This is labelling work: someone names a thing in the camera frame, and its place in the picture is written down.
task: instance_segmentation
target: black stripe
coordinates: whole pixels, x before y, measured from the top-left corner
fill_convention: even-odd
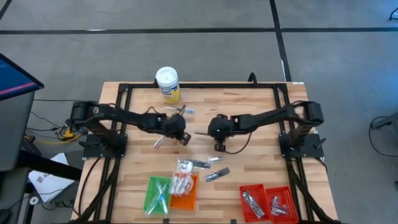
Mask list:
[[[398,32],[398,27],[282,28],[281,32]]]
[[[8,6],[10,6],[11,2],[12,2],[12,0],[7,0],[6,3],[4,3],[4,5],[0,11],[0,20],[4,16],[4,13],[6,13]]]
[[[283,67],[284,67],[284,73],[285,73],[285,81],[291,82],[292,76],[290,75],[290,69],[289,69],[289,63],[287,61],[287,56],[286,56],[284,38],[282,36],[281,29],[280,29],[278,11],[276,9],[276,4],[275,4],[274,0],[269,0],[269,4],[271,5],[272,18],[274,19],[275,33],[276,33],[276,39],[278,41],[278,49],[279,49],[280,59],[284,63]]]
[[[106,29],[106,30],[0,30],[0,34],[189,34],[189,33],[275,32],[274,28],[178,28],[178,29]]]

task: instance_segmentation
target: monitor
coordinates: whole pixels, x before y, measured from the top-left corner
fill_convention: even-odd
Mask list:
[[[0,100],[44,88],[43,83],[0,54]]]

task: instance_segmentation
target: white lid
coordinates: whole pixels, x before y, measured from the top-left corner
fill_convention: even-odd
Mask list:
[[[160,85],[173,85],[177,82],[177,71],[172,67],[163,67],[156,72],[156,80]]]

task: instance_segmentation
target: wooden tabletop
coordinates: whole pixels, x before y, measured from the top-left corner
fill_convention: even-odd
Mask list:
[[[100,103],[115,103],[118,85],[119,82],[104,83]],[[291,102],[307,100],[305,86],[302,83],[287,83],[287,87]],[[195,134],[195,131],[206,132],[210,120],[219,113],[230,116],[274,110],[275,100],[271,89],[184,88],[181,89],[181,97],[180,102],[173,106],[181,107],[186,104],[187,108],[195,110],[195,114],[184,114],[187,122],[186,131],[192,135],[187,146],[179,144],[176,140],[167,139],[160,148],[154,149],[153,145],[160,138],[159,135],[147,134],[134,126],[127,126],[128,144],[126,156],[121,160],[112,223],[161,223],[163,216],[147,218],[144,214],[147,184],[152,175],[171,177],[178,158],[206,161],[208,157],[224,156],[223,161],[212,164],[209,170],[195,169],[195,174],[199,175],[195,211],[171,209],[167,217],[171,223],[229,223],[231,219],[243,223],[239,186],[249,184],[264,184],[265,188],[289,186],[285,159],[279,149],[278,124],[263,126],[253,132],[247,148],[236,155],[214,151],[215,142],[212,138]],[[125,98],[124,96],[121,105],[124,105]],[[158,89],[133,89],[129,110],[143,113],[150,106],[168,115],[174,112],[163,109],[166,104]],[[234,152],[241,149],[247,138],[247,135],[230,138],[226,143],[227,150]],[[88,159],[85,162],[75,208],[78,205],[83,181],[94,161],[95,159]],[[90,204],[98,191],[103,161],[104,159],[101,159],[97,163],[88,179],[82,208]],[[312,158],[304,158],[303,163],[310,193],[326,214],[337,219],[325,168]],[[209,183],[205,182],[205,175],[225,167],[229,167],[230,174]],[[306,219],[301,194],[299,200],[303,219]],[[102,219],[105,218],[107,203],[108,195],[105,195],[101,210]]]

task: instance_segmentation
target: orange basket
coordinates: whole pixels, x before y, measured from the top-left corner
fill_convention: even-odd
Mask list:
[[[170,197],[170,208],[174,209],[184,209],[184,210],[194,210],[195,200],[197,197],[197,187],[198,187],[198,176],[192,175],[193,187],[189,195],[184,195],[182,197],[177,197],[171,195]]]

